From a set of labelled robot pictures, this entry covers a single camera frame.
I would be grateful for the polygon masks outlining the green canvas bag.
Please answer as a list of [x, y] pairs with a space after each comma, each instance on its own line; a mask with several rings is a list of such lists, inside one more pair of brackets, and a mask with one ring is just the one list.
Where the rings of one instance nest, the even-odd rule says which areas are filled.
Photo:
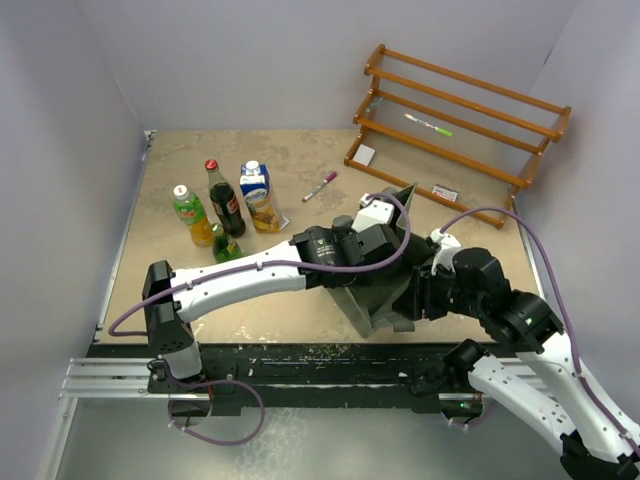
[[[356, 262], [358, 266], [377, 264], [397, 251], [406, 233], [406, 221], [390, 199], [395, 198], [409, 210], [415, 190], [414, 185], [402, 190], [387, 188], [383, 191], [383, 198], [375, 198], [395, 206], [389, 224], [375, 225], [356, 233], [351, 229], [355, 216], [342, 215], [333, 220], [332, 226], [337, 229], [344, 252], [347, 255], [361, 254], [361, 259]], [[423, 266], [432, 256], [425, 239], [413, 233], [400, 258], [381, 269], [357, 274], [349, 285], [331, 288], [329, 295], [362, 338], [369, 338], [386, 327], [395, 332], [413, 332], [414, 320], [395, 313], [394, 301], [408, 286], [412, 268]]]

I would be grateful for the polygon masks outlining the blue white beverage carton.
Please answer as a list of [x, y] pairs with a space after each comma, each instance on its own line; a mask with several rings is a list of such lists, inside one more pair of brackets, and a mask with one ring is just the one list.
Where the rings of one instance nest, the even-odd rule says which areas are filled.
[[255, 160], [243, 164], [239, 184], [253, 226], [259, 233], [276, 233], [289, 224], [277, 204], [265, 164]]

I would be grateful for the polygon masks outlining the glass cola bottle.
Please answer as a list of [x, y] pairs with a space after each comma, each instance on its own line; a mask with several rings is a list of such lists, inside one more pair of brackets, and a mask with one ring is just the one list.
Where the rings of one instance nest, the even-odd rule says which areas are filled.
[[205, 169], [208, 175], [209, 198], [224, 230], [234, 238], [242, 237], [246, 232], [246, 224], [235, 191], [221, 173], [216, 160], [207, 160]]

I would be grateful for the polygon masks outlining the green bottle white cap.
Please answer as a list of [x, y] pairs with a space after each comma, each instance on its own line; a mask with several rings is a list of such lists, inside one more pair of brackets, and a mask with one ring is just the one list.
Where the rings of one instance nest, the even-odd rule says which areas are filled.
[[210, 247], [213, 243], [211, 224], [200, 198], [184, 184], [174, 187], [173, 196], [174, 211], [187, 226], [193, 243], [198, 247]]

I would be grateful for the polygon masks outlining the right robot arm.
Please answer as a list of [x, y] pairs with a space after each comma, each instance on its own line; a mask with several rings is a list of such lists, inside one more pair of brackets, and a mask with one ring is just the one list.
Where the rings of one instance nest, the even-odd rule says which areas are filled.
[[467, 339], [445, 355], [443, 376], [452, 389], [484, 393], [527, 424], [558, 453], [571, 478], [638, 478], [638, 424], [594, 381], [546, 301], [513, 289], [488, 250], [442, 250], [412, 267], [397, 304], [413, 320], [448, 313], [474, 318], [529, 367], [545, 393]]

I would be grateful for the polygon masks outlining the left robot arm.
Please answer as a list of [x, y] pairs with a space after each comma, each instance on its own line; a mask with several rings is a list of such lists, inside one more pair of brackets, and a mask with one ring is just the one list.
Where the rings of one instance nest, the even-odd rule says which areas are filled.
[[202, 387], [206, 369], [191, 322], [223, 307], [264, 295], [323, 288], [338, 293], [396, 273], [409, 247], [411, 223], [403, 218], [367, 220], [347, 226], [313, 226], [262, 252], [203, 268], [174, 270], [152, 264], [142, 305], [150, 347], [184, 392]]

